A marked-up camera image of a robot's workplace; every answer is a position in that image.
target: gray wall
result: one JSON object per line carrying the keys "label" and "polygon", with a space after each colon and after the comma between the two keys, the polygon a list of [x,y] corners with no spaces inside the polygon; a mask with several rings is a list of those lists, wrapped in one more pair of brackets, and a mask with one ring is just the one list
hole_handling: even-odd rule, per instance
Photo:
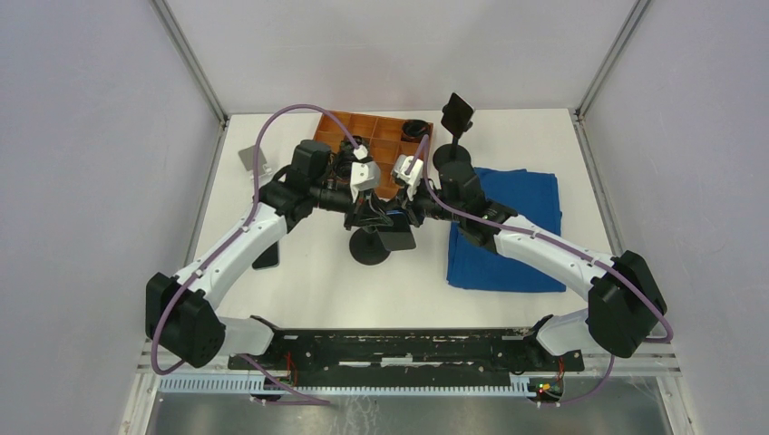
{"label": "gray wall", "polygon": [[0,433],[117,429],[217,127],[149,2],[2,2]]}
{"label": "gray wall", "polygon": [[169,0],[231,113],[576,107],[634,0]]}
{"label": "gray wall", "polygon": [[769,425],[767,20],[766,0],[654,2],[586,123],[707,434]]}

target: round black base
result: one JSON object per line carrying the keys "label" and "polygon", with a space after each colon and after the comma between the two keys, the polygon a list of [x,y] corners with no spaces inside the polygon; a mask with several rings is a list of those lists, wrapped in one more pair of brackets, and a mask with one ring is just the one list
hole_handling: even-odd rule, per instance
{"label": "round black base", "polygon": [[438,150],[435,150],[435,153],[433,154],[433,166],[435,166],[436,169],[441,170],[441,166],[450,161],[466,161],[470,163],[470,152],[462,145],[457,145],[456,147],[456,154],[454,154],[453,157],[451,143],[438,147]]}
{"label": "round black base", "polygon": [[385,261],[390,256],[390,251],[382,245],[378,234],[359,228],[350,237],[350,254],[358,263],[373,266]]}

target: white table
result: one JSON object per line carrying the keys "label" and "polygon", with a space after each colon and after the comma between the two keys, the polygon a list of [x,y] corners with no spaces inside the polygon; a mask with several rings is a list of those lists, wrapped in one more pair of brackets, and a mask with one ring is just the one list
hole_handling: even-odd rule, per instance
{"label": "white table", "polygon": [[[435,124],[433,150],[450,141],[439,111],[376,112]],[[251,146],[268,115],[235,115],[210,193],[196,255],[201,255],[249,207],[252,182],[238,157]],[[273,169],[288,164],[294,147],[312,138],[320,115],[286,114],[262,144]],[[585,247],[609,246],[588,172],[566,110],[477,111],[461,143],[475,166],[528,169],[558,177],[562,235]],[[227,317],[261,315],[282,327],[500,327],[528,326],[546,314],[587,304],[571,291],[516,294],[471,291],[446,283],[449,223],[414,229],[417,248],[394,252],[382,264],[362,266],[349,254],[352,232],[338,213],[315,210],[280,241],[280,265],[249,269],[218,309]]]}

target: orange compartment organizer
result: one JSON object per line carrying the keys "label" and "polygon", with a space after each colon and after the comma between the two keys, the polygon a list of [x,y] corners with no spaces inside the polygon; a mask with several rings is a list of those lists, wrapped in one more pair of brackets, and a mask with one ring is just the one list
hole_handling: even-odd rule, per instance
{"label": "orange compartment organizer", "polygon": [[[390,172],[393,170],[398,156],[405,154],[413,156],[418,143],[401,140],[401,132],[404,123],[408,120],[385,118],[382,116],[362,115],[346,111],[332,111],[354,136],[368,140],[371,158],[374,159],[382,171],[379,187],[376,195],[379,198],[392,198],[398,192],[398,185],[392,180]],[[428,122],[430,137],[433,136],[433,125]],[[326,115],[320,118],[317,124],[314,140],[324,142],[331,147],[334,153],[339,152],[345,134],[342,129],[331,121]]]}

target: blue towel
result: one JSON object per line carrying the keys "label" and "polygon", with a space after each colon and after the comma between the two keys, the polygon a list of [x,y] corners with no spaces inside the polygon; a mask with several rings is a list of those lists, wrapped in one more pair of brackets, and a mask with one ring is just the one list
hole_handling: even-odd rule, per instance
{"label": "blue towel", "polygon": [[[558,180],[526,169],[476,168],[486,198],[516,209],[531,222],[560,235]],[[501,292],[564,292],[566,286],[523,263],[471,245],[452,224],[449,235],[450,285]]]}

